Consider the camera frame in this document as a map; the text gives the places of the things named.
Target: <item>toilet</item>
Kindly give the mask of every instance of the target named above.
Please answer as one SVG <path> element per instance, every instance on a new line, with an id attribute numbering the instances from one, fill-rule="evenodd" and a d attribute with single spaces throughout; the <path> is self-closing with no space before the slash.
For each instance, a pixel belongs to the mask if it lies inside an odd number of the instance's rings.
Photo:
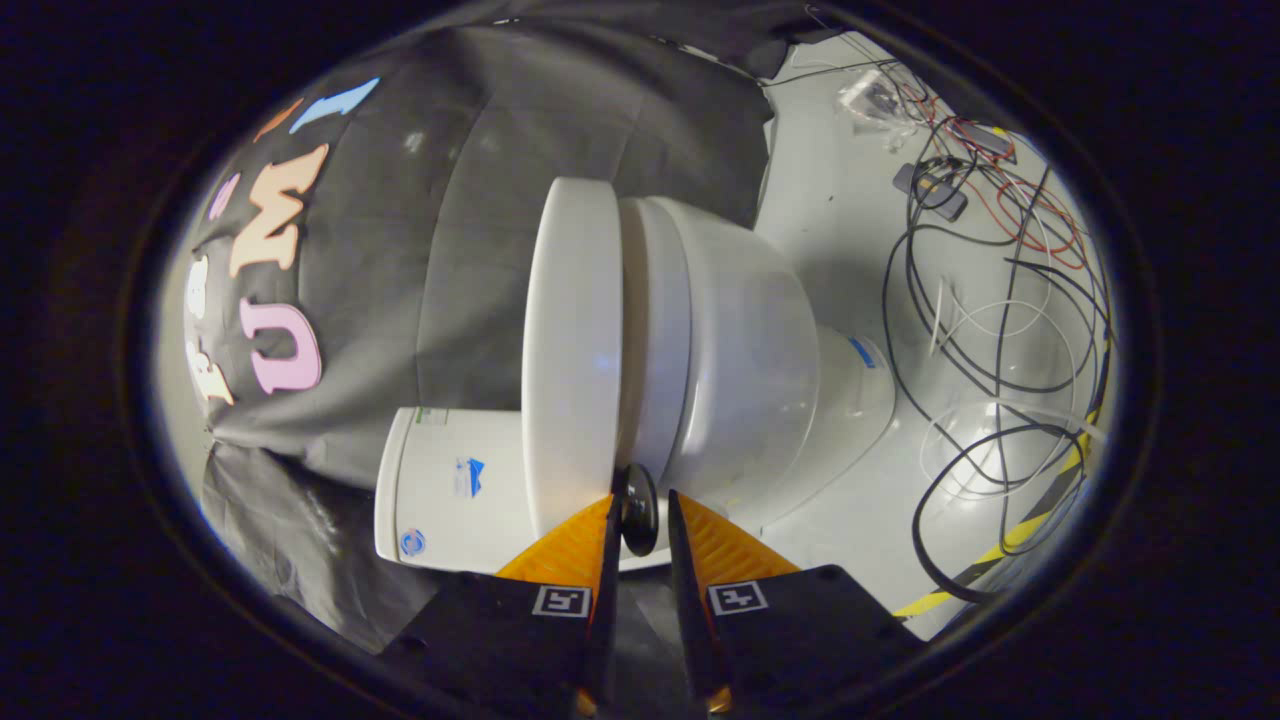
<path id="1" fill-rule="evenodd" d="M 644 557 L 623 547 L 621 569 L 664 564 L 668 489 L 759 534 L 849 470 L 893 401 L 881 351 L 815 324 L 790 263 L 758 234 L 558 178 L 534 250 L 521 410 L 401 409 L 375 547 L 493 573 L 636 462 L 658 489 L 658 544 Z"/>

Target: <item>toilet lid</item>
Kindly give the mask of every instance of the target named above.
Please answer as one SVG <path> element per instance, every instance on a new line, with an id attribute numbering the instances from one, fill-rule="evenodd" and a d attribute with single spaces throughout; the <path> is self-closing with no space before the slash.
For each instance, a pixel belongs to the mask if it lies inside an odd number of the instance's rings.
<path id="1" fill-rule="evenodd" d="M 622 236 L 613 187 L 557 178 L 538 227 L 521 434 L 540 537 L 609 493 L 622 382 Z"/>

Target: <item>white floor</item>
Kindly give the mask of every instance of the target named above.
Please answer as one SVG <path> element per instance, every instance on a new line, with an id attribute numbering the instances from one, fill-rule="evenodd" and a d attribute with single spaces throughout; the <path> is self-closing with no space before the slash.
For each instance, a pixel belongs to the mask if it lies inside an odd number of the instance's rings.
<path id="1" fill-rule="evenodd" d="M 876 58 L 888 55 L 858 35 Z M 840 38 L 818 45 L 800 46 L 800 67 L 783 68 L 774 79 L 820 70 L 828 65 L 845 65 L 867 60 Z M 904 163 L 914 163 L 928 136 L 922 128 L 896 154 L 886 150 L 883 135 L 856 136 L 851 118 L 836 104 L 837 91 L 851 83 L 860 69 L 831 72 L 767 88 L 776 119 L 765 128 L 771 141 L 768 170 L 756 232 L 778 247 L 795 264 L 809 293 L 814 314 L 844 334 L 864 334 L 884 348 L 881 319 L 881 284 L 893 242 L 905 229 L 906 195 L 892 187 L 893 174 Z M 1043 161 L 1029 149 L 1020 147 L 1016 172 L 1034 182 L 1043 172 Z M 987 200 L 996 208 L 995 192 L 986 183 Z M 1066 200 L 1061 182 L 1051 178 L 1048 188 Z M 993 223 L 982 202 L 968 191 L 969 206 L 961 218 L 948 224 L 933 215 L 924 222 L 948 225 L 957 232 L 1001 240 L 1007 236 Z M 1070 204 L 1071 213 L 1080 218 Z M 940 275 L 956 287 L 965 307 L 974 310 L 1005 300 L 1009 265 L 1001 260 L 1011 252 L 1007 247 L 980 247 L 941 233 L 920 233 L 916 241 L 918 265 L 929 301 L 936 302 Z M 941 355 L 928 356 L 928 332 L 922 331 L 910 305 L 902 274 L 902 252 L 895 260 L 890 286 L 890 327 L 895 351 L 905 380 L 922 405 L 934 416 L 948 407 L 984 396 L 963 378 Z M 1023 256 L 1044 263 L 1044 256 Z M 1037 306 L 1044 302 L 1046 283 L 1023 279 L 1020 273 L 1015 297 Z M 1055 319 L 1068 336 L 1076 361 L 1088 343 L 1075 310 L 1065 301 L 1051 297 L 1046 314 Z M 959 319 L 948 310 L 943 318 Z M 1020 328 L 1034 313 L 1010 313 L 1009 329 Z M 977 316 L 988 328 L 998 328 L 1000 311 Z M 988 368 L 995 361 L 995 338 L 972 327 L 956 337 Z M 1006 340 L 1005 373 L 1007 378 L 1028 384 L 1050 384 L 1068 377 L 1069 352 L 1050 323 L 1037 322 L 1019 338 Z M 1092 365 L 1080 375 L 1074 410 L 1083 414 Z M 1070 392 L 1032 401 L 1059 410 L 1073 406 Z M 947 419 L 948 430 L 961 443 L 978 439 L 995 430 L 992 411 L 978 409 L 956 413 Z M 934 589 L 936 584 L 920 569 L 911 546 L 910 523 L 916 502 L 931 477 L 920 469 L 920 441 L 927 429 L 920 414 L 899 389 L 897 405 L 890 429 L 868 455 L 847 473 L 835 479 L 824 491 L 790 515 L 765 527 L 764 541 L 801 566 L 836 562 L 852 574 L 890 610 L 904 607 Z M 1038 461 L 1046 447 L 1032 446 L 1028 436 L 1010 439 L 1007 454 L 1024 461 Z M 933 443 L 925 454 L 929 473 L 942 469 L 950 459 Z M 1032 455 L 1039 452 L 1034 460 Z M 1052 478 L 1051 469 L 1037 487 L 1028 487 L 1010 498 L 1011 524 L 1032 506 Z M 924 512 L 923 537 L 931 555 L 950 574 L 956 574 L 996 544 L 998 538 L 1000 501 L 951 500 L 946 495 L 931 500 Z M 920 616 L 908 626 L 922 637 L 932 637 L 959 609 L 948 601 Z"/>

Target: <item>pink letter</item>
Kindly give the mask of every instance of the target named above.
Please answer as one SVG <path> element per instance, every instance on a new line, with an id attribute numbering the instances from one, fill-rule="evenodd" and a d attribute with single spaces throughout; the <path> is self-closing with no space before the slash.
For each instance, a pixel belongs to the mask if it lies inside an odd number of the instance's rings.
<path id="1" fill-rule="evenodd" d="M 320 382 L 320 346 L 316 334 L 297 307 L 292 305 L 252 305 L 241 299 L 241 328 L 252 338 L 264 328 L 279 328 L 293 336 L 297 354 L 288 360 L 268 360 L 253 351 L 253 374 L 266 395 L 278 389 L 310 389 Z"/>

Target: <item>letter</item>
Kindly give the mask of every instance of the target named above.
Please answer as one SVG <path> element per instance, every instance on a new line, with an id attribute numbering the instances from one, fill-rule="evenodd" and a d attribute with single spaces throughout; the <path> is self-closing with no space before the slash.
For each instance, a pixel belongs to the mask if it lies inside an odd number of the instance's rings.
<path id="1" fill-rule="evenodd" d="M 285 195 L 285 190 L 306 192 L 324 165 L 328 145 L 279 165 L 268 164 L 253 181 L 248 200 L 261 209 L 232 242 L 228 272 L 234 278 L 239 269 L 252 263 L 274 260 L 282 270 L 293 265 L 298 246 L 298 227 L 289 220 L 302 211 L 302 201 Z"/>
<path id="2" fill-rule="evenodd" d="M 279 127 L 280 123 L 283 123 L 285 119 L 288 119 L 288 117 L 292 115 L 293 111 L 297 110 L 298 105 L 301 105 L 301 104 L 302 104 L 302 99 L 298 97 L 297 100 L 293 101 L 293 105 L 289 105 L 288 110 L 282 110 L 279 115 L 271 118 L 270 120 L 266 120 L 266 124 L 262 126 L 262 129 L 257 131 L 257 135 L 253 136 L 253 142 L 257 142 L 259 140 L 262 138 L 264 135 L 266 135 L 266 133 L 271 132 L 273 129 L 275 129 L 276 127 Z"/>
<path id="3" fill-rule="evenodd" d="M 241 328 L 252 338 L 257 331 L 280 328 L 293 336 L 297 352 L 288 360 L 268 360 L 253 351 L 253 374 L 266 395 L 278 389 L 310 389 L 320 383 L 320 346 L 315 332 L 297 307 L 292 305 L 253 305 L 241 299 Z"/>
<path id="4" fill-rule="evenodd" d="M 223 370 L 189 342 L 187 343 L 187 365 L 191 366 L 191 374 L 196 378 L 196 389 L 200 391 L 201 397 L 219 397 L 227 401 L 227 405 L 236 405 L 236 398 L 232 397 L 232 391 L 227 387 Z"/>
<path id="5" fill-rule="evenodd" d="M 227 210 L 227 204 L 232 199 L 232 192 L 236 190 L 236 184 L 239 183 L 239 173 L 236 173 L 223 187 L 218 188 L 218 195 L 214 196 L 214 201 L 209 204 L 209 219 L 216 220 L 223 217 L 223 211 Z"/>
<path id="6" fill-rule="evenodd" d="M 205 319 L 205 283 L 207 279 L 209 256 L 205 255 L 192 263 L 191 272 L 187 273 L 187 310 L 201 320 Z"/>
<path id="7" fill-rule="evenodd" d="M 289 128 L 289 135 L 298 132 L 300 127 L 310 123 L 311 120 L 319 120 L 320 118 L 334 113 L 342 113 L 346 115 L 347 113 L 355 110 L 356 105 L 360 105 L 365 97 L 372 92 L 374 86 L 378 85 L 378 79 L 379 78 L 374 78 L 360 87 L 339 92 L 333 97 L 321 97 L 320 100 L 316 100 L 310 108 L 307 108 L 306 113 L 302 113 L 302 115 L 294 120 L 293 127 Z"/>

